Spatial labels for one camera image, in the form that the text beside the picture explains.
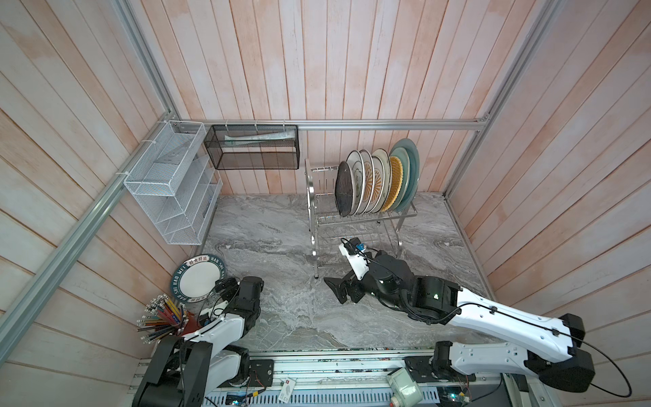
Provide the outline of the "green rim lettered plate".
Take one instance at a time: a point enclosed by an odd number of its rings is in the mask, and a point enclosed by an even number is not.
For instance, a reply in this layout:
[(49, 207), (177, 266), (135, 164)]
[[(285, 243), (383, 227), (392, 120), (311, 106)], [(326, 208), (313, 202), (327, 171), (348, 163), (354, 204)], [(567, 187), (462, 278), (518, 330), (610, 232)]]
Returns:
[(213, 254), (201, 254), (183, 262), (171, 277), (171, 294), (181, 303), (205, 300), (215, 283), (225, 277), (224, 261)]

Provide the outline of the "grey green plate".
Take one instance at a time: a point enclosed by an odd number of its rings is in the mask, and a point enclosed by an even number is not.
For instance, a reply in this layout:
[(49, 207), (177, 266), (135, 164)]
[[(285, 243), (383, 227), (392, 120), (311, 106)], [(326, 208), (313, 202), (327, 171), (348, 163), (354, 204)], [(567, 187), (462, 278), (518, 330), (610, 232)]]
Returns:
[(408, 182), (406, 184), (405, 194), (395, 209), (397, 212), (403, 211), (410, 206), (420, 181), (420, 154), (416, 144), (409, 138), (401, 139), (394, 145), (392, 154), (400, 148), (405, 150), (410, 160), (409, 176), (407, 177)]

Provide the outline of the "white plate black clover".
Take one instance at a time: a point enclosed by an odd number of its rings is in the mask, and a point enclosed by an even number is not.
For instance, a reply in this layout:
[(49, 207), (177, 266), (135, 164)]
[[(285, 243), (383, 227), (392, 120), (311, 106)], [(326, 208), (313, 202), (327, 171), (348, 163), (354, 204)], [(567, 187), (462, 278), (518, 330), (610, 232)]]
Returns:
[(359, 209), (364, 190), (364, 161), (358, 150), (352, 151), (347, 157), (347, 163), (351, 169), (353, 182), (353, 202), (350, 215), (355, 215)]

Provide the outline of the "cream floral plate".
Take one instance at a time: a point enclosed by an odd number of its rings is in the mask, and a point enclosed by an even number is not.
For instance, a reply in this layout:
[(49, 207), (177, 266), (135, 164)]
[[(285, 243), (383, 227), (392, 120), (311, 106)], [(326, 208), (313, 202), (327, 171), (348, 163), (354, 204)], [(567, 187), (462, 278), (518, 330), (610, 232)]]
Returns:
[(378, 213), (387, 201), (388, 193), (391, 188), (392, 171), (389, 155), (385, 149), (375, 150), (372, 153), (372, 156), (377, 157), (381, 161), (382, 190), (380, 198), (378, 199), (376, 206), (373, 208), (373, 213)]

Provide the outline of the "light teal flower plate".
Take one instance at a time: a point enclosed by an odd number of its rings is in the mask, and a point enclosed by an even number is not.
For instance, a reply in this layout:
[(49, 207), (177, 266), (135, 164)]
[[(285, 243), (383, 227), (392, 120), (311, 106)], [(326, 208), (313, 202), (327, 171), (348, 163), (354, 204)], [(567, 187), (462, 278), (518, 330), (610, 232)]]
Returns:
[(391, 207), (391, 210), (397, 210), (398, 206), (402, 202), (403, 197), (405, 196), (406, 189), (410, 181), (410, 156), (404, 147), (394, 148), (391, 152), (391, 156), (398, 158), (402, 164), (402, 178), (400, 188), (398, 190), (398, 195)]

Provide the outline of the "orange sunburst plate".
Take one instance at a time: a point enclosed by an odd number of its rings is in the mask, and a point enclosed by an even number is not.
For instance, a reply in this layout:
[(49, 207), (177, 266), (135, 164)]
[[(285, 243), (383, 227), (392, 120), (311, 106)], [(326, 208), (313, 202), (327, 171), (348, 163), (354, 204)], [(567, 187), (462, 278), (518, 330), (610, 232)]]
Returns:
[(374, 165), (371, 158), (371, 153), (366, 149), (361, 149), (359, 153), (361, 155), (362, 163), (364, 166), (364, 181), (363, 192), (361, 194), (359, 209), (357, 211), (358, 215), (366, 213), (367, 208), (370, 205), (374, 188)]
[(384, 167), (381, 160), (376, 156), (371, 156), (373, 164), (373, 185), (371, 188), (371, 198), (367, 205), (366, 212), (374, 213), (376, 206), (379, 204), (384, 183)]

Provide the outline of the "dark navy plate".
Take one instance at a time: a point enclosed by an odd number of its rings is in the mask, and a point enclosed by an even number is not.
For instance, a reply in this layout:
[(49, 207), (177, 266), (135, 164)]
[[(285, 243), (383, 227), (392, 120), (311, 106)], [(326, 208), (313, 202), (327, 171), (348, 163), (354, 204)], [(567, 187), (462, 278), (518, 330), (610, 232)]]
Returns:
[(335, 201), (337, 211), (341, 217), (349, 216), (354, 200), (353, 177), (349, 164), (342, 161), (337, 169), (335, 185)]

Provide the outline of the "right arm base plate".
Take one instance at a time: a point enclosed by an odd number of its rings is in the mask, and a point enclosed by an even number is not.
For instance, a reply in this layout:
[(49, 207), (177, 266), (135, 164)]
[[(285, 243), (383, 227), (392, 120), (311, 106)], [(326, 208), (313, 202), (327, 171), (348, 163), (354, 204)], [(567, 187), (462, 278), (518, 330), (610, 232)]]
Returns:
[(409, 356), (403, 359), (405, 369), (417, 383), (472, 383), (476, 375), (462, 375), (450, 366), (438, 366), (433, 356)]

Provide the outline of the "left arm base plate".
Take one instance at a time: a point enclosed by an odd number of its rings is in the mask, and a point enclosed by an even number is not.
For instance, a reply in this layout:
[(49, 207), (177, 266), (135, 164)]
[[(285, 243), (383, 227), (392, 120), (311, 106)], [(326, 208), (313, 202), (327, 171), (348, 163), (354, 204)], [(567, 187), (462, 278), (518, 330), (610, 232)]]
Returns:
[(273, 360), (253, 360), (246, 362), (237, 375), (222, 384), (227, 388), (259, 387), (269, 388), (274, 383)]

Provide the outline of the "yellow woven plate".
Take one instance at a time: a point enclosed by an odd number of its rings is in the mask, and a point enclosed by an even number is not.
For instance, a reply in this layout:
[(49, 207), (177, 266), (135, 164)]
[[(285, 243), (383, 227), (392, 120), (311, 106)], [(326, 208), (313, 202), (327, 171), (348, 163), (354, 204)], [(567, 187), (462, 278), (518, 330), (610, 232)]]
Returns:
[(381, 212), (388, 212), (391, 209), (393, 202), (395, 201), (398, 190), (400, 188), (401, 178), (402, 178), (402, 164), (400, 160), (396, 157), (389, 157), (391, 163), (391, 188), (388, 193), (388, 198), (385, 205), (382, 207)]

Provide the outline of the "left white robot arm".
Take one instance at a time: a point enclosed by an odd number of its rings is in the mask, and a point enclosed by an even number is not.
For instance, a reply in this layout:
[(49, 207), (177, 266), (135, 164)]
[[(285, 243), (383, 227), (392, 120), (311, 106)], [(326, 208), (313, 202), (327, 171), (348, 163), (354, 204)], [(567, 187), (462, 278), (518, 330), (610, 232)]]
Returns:
[(223, 313), (183, 336), (164, 338), (157, 347), (133, 397), (133, 406), (200, 406), (207, 393), (227, 383), (246, 385), (250, 378), (250, 355), (235, 346), (261, 314), (264, 280), (246, 276), (226, 297)]

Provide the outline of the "steel wire dish rack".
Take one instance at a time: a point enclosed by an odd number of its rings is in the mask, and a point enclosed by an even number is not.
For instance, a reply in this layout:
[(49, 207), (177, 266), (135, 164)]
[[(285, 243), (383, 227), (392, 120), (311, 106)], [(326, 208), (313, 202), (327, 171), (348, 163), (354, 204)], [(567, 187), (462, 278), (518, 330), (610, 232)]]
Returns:
[(410, 205), (399, 212), (341, 216), (334, 195), (337, 169), (337, 166), (315, 167), (308, 159), (304, 161), (311, 242), (309, 261), (316, 278), (346, 266), (347, 261), (338, 249), (343, 237), (358, 237), (363, 244), (399, 258), (403, 254), (400, 229), (406, 219), (418, 215), (415, 205)]

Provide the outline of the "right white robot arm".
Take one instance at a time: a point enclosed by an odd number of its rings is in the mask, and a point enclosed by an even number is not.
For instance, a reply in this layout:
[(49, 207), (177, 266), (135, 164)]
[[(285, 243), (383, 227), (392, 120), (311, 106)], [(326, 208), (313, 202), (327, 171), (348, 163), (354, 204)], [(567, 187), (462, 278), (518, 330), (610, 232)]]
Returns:
[(440, 341), (430, 361), (435, 377), (452, 380), (480, 372), (520, 374), (569, 393), (584, 393), (595, 376), (593, 358), (581, 347), (585, 328), (578, 315), (532, 315), (496, 303), (449, 280), (417, 276), (401, 259), (379, 252), (349, 257), (352, 269), (328, 277), (337, 300), (359, 302), (370, 294), (381, 304), (427, 325), (451, 325), (498, 338), (496, 344)]

